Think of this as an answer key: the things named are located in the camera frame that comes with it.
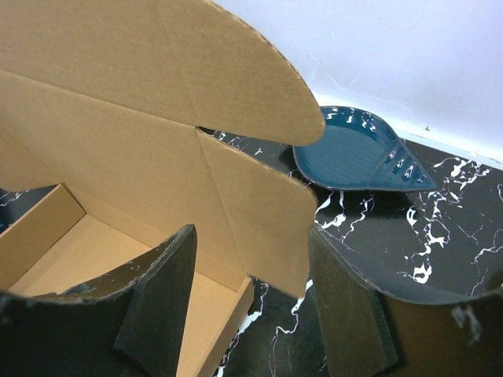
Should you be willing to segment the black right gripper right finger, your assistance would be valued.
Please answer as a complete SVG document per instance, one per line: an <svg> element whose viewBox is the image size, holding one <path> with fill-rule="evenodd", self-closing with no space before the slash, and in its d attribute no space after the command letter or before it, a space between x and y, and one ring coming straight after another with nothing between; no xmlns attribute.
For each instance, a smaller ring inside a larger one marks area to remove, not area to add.
<svg viewBox="0 0 503 377"><path fill-rule="evenodd" d="M332 376L499 376L502 289L419 284L313 226L310 274Z"/></svg>

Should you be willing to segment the brown cardboard box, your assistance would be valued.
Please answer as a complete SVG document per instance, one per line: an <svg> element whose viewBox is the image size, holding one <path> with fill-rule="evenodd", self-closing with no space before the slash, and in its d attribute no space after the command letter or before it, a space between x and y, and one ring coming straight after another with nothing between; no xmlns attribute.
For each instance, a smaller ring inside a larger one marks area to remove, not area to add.
<svg viewBox="0 0 503 377"><path fill-rule="evenodd" d="M173 376L211 376L253 279L301 297L316 199L209 130L293 146L325 128L255 29L211 1L4 1L1 187L46 194L1 234L1 293L62 293L196 227Z"/></svg>

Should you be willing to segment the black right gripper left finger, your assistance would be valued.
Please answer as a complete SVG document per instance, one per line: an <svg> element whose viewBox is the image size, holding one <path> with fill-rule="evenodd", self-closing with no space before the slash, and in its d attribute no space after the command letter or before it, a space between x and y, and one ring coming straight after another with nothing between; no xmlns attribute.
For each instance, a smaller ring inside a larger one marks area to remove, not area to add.
<svg viewBox="0 0 503 377"><path fill-rule="evenodd" d="M196 261L196 227L66 291L1 293L4 376L173 376Z"/></svg>

